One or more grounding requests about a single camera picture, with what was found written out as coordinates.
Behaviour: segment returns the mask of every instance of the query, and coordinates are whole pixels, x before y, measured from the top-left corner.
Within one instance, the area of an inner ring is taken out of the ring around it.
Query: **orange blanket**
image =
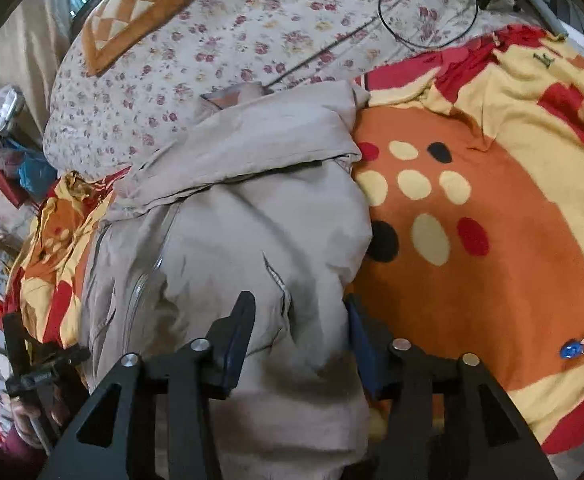
[[[478,354],[546,452],[576,446],[584,355],[559,350],[584,337],[584,58],[510,26],[365,80],[354,291],[425,351]]]
[[[77,342],[85,265],[99,219],[114,199],[119,171],[98,182],[66,173],[50,192],[10,274],[8,302],[42,342]]]

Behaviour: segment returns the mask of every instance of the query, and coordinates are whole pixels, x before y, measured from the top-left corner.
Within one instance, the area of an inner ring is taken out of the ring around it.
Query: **orange pillow border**
[[[87,63],[89,75],[99,75],[107,69],[121,54],[124,54],[131,46],[156,28],[167,22],[181,7],[186,6],[192,0],[157,0],[149,9],[129,23],[126,28],[100,50],[96,48],[94,34],[92,32],[92,18],[94,12],[105,4],[102,0],[88,19],[83,23],[82,43],[83,55]]]

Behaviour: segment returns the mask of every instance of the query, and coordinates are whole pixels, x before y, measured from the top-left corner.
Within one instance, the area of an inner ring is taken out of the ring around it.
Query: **curtain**
[[[69,0],[23,0],[0,28],[0,87],[12,84],[23,92],[26,109],[17,123],[39,146],[54,77],[69,45]]]

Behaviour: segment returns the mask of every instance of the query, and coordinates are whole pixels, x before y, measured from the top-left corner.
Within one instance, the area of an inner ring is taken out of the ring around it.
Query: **orange checkered pillow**
[[[103,0],[83,24],[88,73],[96,75],[190,0]]]

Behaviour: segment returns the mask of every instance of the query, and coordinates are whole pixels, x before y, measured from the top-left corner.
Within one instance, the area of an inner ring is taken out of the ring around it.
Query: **black oval spot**
[[[452,161],[452,153],[443,142],[432,142],[427,147],[427,151],[442,164],[449,164]]]
[[[375,262],[391,262],[399,254],[399,237],[394,228],[382,220],[372,221],[372,241],[367,255]]]

